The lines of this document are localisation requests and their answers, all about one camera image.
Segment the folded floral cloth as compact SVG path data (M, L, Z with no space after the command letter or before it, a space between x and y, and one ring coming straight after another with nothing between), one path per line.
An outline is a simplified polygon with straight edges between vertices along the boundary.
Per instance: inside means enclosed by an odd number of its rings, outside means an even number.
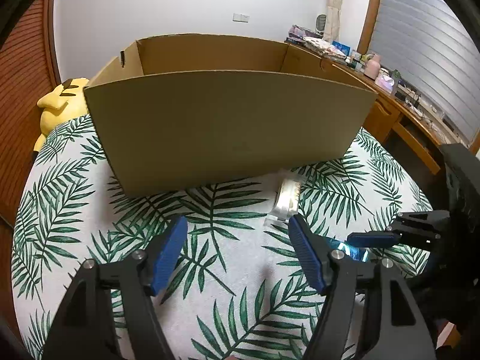
M318 37L305 37L304 45L321 56L329 56L338 59L345 59L347 56L336 46Z

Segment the window roller blind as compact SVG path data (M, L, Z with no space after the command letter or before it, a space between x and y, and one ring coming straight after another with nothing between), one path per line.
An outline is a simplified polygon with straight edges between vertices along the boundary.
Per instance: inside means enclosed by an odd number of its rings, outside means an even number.
M473 141L479 131L479 51L443 0L380 0L368 49L400 72Z

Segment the blue foil snack pack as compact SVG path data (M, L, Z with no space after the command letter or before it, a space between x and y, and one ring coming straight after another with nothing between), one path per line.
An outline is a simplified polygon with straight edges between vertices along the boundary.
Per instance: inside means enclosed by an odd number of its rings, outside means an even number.
M355 261L366 263L369 260L369 252L365 248L356 247L345 241L340 241L331 237L326 237L326 242L332 249L343 251Z

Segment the wooden louvered wardrobe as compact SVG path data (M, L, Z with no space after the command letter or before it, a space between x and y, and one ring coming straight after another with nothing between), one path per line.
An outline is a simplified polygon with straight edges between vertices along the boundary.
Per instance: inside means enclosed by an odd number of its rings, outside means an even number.
M40 135L37 101L60 83L53 7L54 0L35 0L1 47L1 217L9 225Z

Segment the pink vase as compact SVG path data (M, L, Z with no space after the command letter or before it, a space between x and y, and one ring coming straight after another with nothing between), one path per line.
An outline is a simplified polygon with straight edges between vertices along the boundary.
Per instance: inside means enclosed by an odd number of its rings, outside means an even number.
M366 77L375 80L381 70L381 56L378 54L367 55L367 62L364 69Z

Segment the small white cake pack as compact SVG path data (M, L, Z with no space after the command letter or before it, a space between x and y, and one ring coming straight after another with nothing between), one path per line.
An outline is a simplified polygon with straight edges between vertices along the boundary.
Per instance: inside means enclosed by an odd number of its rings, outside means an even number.
M267 213L264 226L286 224L299 212L302 185L306 178L297 173L281 170L277 174L277 191L272 210Z

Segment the white wall switch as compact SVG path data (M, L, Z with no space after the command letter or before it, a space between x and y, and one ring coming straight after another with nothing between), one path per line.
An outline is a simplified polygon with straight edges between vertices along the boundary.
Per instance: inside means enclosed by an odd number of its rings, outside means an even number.
M233 14L233 22L248 23L249 19L250 19L250 16L246 14L241 14L241 13Z

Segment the palm leaf bed cover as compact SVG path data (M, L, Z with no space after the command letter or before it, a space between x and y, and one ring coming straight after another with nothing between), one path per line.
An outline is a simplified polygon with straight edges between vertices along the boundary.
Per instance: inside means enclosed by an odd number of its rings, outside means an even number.
M430 211L408 173L363 127L343 158L296 169L299 212L312 231L344 241L382 230L398 212ZM171 215L189 237L163 298L153 299L179 359L301 359L324 298L308 287L273 223L276 175L128 198L89 115L56 127L33 164L16 216L11 279L19 331L40 359L66 288L87 258L122 260Z

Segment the wooden sideboard cabinet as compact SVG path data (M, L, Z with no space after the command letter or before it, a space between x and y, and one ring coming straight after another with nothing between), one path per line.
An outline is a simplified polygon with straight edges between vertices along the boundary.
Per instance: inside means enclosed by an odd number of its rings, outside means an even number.
M332 65L377 92L363 127L383 145L392 137L399 138L431 175L438 175L444 168L439 150L443 143L434 135L433 129L363 74L339 63Z

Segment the pink tissue box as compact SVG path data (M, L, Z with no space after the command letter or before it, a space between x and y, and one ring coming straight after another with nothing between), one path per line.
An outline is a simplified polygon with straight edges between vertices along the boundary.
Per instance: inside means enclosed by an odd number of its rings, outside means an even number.
M375 85L385 90L389 94L394 94L397 89L398 81L389 75L380 73L374 81Z

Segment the yellow plush toy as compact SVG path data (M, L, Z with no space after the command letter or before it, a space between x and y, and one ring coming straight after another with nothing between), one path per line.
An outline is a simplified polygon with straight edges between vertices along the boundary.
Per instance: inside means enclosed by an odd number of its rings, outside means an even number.
M35 142L34 152L41 150L48 135L58 125L88 113L84 97L84 88L88 84L89 79L84 77L68 79L37 101L37 106L42 109L41 135Z

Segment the brown cardboard box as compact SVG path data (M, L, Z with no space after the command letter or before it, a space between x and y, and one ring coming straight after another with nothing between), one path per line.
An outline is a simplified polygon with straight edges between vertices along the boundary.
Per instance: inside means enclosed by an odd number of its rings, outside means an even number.
M129 197L341 158L377 97L296 46L195 33L134 41L84 95Z

